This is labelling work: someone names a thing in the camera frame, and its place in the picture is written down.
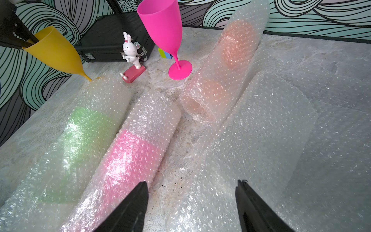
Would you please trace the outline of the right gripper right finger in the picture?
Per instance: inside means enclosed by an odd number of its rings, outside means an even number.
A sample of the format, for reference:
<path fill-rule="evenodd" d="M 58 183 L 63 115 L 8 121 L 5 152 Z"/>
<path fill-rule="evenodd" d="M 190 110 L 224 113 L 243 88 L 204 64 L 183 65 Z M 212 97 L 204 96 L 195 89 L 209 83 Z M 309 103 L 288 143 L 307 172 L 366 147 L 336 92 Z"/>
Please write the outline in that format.
<path fill-rule="evenodd" d="M 243 232 L 293 231 L 250 187 L 247 180 L 238 180 L 235 197 Z"/>

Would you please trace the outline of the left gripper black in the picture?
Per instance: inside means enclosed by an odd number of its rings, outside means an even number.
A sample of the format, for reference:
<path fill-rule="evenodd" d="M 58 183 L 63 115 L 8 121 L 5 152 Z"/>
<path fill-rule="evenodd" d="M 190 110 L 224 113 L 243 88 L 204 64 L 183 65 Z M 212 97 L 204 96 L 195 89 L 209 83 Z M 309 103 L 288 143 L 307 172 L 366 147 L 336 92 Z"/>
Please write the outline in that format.
<path fill-rule="evenodd" d="M 38 43 L 39 40 L 15 13 L 14 4 L 1 1 L 1 46 L 23 49 Z"/>

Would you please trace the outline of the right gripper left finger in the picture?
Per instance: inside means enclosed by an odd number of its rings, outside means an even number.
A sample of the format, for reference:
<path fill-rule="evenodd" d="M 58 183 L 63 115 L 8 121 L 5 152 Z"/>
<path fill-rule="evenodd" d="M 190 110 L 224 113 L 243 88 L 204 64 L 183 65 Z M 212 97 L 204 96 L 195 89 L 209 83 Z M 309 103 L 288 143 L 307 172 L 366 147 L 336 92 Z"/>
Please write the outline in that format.
<path fill-rule="evenodd" d="M 95 231 L 142 232 L 148 199 L 147 183 L 140 182 Z"/>

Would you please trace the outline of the yellow wine glass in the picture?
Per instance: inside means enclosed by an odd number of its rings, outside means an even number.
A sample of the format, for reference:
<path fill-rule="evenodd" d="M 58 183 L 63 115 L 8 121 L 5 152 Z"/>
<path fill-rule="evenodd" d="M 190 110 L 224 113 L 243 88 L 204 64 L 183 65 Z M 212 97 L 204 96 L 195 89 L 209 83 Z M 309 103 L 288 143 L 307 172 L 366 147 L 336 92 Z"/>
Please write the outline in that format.
<path fill-rule="evenodd" d="M 47 27 L 35 34 L 37 43 L 24 47 L 23 50 L 35 58 L 61 72 L 78 74 L 89 78 L 83 69 L 82 61 L 76 49 L 53 26 Z"/>

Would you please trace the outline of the bubble wrap sheet of yellow glass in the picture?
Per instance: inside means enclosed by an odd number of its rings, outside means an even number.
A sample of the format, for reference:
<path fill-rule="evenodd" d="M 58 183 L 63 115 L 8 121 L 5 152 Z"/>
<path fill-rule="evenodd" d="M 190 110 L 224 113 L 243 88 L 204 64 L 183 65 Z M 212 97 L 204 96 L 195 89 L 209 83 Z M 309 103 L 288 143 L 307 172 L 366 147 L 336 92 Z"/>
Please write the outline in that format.
<path fill-rule="evenodd" d="M 166 223 L 168 232 L 239 232 L 235 189 L 246 180 L 274 206 L 291 179 L 317 113 L 309 99 L 271 72 L 254 76 L 200 156 Z"/>

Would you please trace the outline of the pink wine glass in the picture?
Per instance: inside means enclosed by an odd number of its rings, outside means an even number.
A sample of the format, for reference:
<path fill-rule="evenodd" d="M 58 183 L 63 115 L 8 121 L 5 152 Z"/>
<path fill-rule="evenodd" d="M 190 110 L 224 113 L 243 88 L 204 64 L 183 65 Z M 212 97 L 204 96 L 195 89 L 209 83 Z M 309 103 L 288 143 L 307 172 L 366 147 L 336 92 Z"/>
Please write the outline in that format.
<path fill-rule="evenodd" d="M 178 1 L 144 0 L 137 13 L 149 36 L 163 51 L 171 54 L 175 63 L 168 75 L 173 80 L 183 80 L 192 72 L 192 64 L 179 60 L 177 52 L 181 46 L 183 26 Z"/>

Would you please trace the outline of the bubble wrap sheet of pink glass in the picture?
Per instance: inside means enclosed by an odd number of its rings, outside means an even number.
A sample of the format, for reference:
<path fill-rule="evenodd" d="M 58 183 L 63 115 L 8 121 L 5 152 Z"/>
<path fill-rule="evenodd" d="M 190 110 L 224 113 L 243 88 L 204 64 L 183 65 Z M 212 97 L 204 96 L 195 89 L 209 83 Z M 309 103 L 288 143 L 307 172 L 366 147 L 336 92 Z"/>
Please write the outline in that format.
<path fill-rule="evenodd" d="M 318 115 L 276 212 L 298 232 L 370 231 L 371 46 L 264 35 L 256 58 Z"/>

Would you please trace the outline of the green glass in bubble wrap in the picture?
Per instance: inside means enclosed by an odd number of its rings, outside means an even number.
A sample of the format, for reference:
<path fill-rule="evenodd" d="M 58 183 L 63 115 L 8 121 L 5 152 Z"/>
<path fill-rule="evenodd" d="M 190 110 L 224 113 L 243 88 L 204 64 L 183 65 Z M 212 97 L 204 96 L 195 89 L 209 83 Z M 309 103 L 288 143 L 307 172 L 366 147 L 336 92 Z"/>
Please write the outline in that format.
<path fill-rule="evenodd" d="M 118 133 L 131 97 L 115 75 L 83 90 L 61 136 L 1 207 L 1 231 L 60 229 Z"/>

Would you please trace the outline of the orange glass in bubble wrap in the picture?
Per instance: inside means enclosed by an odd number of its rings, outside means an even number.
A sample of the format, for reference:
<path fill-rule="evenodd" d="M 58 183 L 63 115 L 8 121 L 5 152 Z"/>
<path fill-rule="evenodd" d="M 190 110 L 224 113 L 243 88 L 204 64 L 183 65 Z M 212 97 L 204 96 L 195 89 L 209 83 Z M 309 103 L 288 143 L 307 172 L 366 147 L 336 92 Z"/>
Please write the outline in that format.
<path fill-rule="evenodd" d="M 251 1 L 231 16 L 212 53 L 180 95 L 196 121 L 220 121 L 236 102 L 270 14 L 269 1 Z"/>

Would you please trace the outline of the black case box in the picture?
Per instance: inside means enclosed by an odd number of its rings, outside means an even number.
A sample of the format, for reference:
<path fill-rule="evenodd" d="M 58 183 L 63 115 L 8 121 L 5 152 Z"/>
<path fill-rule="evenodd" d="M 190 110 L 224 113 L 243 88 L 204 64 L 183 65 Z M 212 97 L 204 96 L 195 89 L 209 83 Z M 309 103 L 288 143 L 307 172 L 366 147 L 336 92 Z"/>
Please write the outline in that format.
<path fill-rule="evenodd" d="M 123 32 L 131 35 L 133 43 L 140 45 L 141 61 L 146 61 L 155 43 L 136 11 L 99 17 L 74 48 L 86 62 L 123 61 Z"/>

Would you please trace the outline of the white bunny figurine pink base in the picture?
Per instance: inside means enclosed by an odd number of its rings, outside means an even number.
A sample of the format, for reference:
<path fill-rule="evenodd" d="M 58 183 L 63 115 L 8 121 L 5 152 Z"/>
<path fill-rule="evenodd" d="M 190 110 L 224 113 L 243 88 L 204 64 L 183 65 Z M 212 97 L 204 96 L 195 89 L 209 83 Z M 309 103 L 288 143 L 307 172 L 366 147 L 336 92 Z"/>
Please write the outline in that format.
<path fill-rule="evenodd" d="M 122 55 L 122 58 L 123 60 L 126 60 L 128 63 L 132 63 L 133 65 L 120 75 L 122 76 L 123 80 L 126 83 L 132 83 L 143 72 L 145 72 L 146 68 L 142 64 L 140 64 L 138 48 L 137 45 L 132 42 L 131 35 L 127 34 L 126 32 L 123 32 L 123 36 L 124 36 L 123 43 L 124 55 Z"/>

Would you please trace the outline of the green blue small block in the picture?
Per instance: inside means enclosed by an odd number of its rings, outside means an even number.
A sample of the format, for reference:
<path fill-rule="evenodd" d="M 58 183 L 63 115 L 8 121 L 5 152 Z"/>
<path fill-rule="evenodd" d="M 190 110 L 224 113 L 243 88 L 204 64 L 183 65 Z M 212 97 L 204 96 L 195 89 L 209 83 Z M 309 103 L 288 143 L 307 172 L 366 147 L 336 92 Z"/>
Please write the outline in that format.
<path fill-rule="evenodd" d="M 161 48 L 158 48 L 158 52 L 160 54 L 160 56 L 164 59 L 172 59 L 173 58 L 173 55 L 171 55 L 170 53 L 168 52 L 165 52 L 164 50 L 162 50 Z"/>

